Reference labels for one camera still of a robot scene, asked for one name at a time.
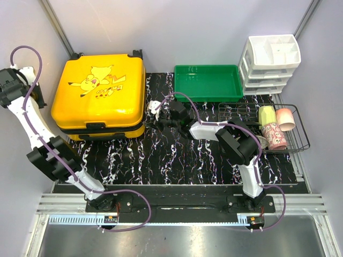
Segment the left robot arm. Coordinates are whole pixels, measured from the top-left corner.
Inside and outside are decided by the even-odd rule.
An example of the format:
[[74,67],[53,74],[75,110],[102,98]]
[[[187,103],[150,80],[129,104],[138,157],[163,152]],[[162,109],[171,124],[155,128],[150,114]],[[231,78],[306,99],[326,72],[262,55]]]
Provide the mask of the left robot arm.
[[52,181],[61,180],[80,189],[95,210],[115,209],[114,195],[81,167],[81,159],[71,146],[52,133],[40,113],[40,102],[28,92],[27,79],[20,71],[1,70],[1,106],[12,112],[24,128],[31,144],[28,160]]

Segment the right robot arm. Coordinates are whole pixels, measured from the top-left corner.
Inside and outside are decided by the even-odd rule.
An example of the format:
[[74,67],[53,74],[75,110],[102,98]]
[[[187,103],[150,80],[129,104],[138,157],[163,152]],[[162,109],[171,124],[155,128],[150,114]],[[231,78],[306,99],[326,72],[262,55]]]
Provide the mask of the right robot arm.
[[237,165],[243,182],[243,196],[234,203],[239,210],[256,212],[263,205],[265,192],[261,182],[258,159],[260,142],[249,128],[238,118],[222,123],[205,122],[191,118],[181,102],[169,104],[170,116],[160,111],[161,103],[150,108],[155,116],[154,125],[162,131],[164,127],[175,127],[179,134],[190,140],[210,140],[219,143],[232,165]]

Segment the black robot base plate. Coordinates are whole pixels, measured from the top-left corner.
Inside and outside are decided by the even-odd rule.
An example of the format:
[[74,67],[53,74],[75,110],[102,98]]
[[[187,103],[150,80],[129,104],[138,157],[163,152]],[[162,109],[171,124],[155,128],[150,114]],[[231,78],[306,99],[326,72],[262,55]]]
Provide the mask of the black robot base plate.
[[238,214],[274,214],[271,196],[249,200],[240,185],[131,186],[132,192],[117,193],[117,206],[97,210],[86,205],[86,212],[119,212],[120,223],[226,223],[236,222]]

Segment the yellow Pikachu suitcase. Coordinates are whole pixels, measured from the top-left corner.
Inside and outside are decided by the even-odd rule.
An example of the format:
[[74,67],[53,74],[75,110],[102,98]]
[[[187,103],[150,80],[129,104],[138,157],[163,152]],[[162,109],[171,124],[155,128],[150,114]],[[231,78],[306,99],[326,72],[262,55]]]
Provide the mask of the yellow Pikachu suitcase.
[[51,116],[71,140],[137,138],[145,131],[143,51],[74,52],[62,72]]

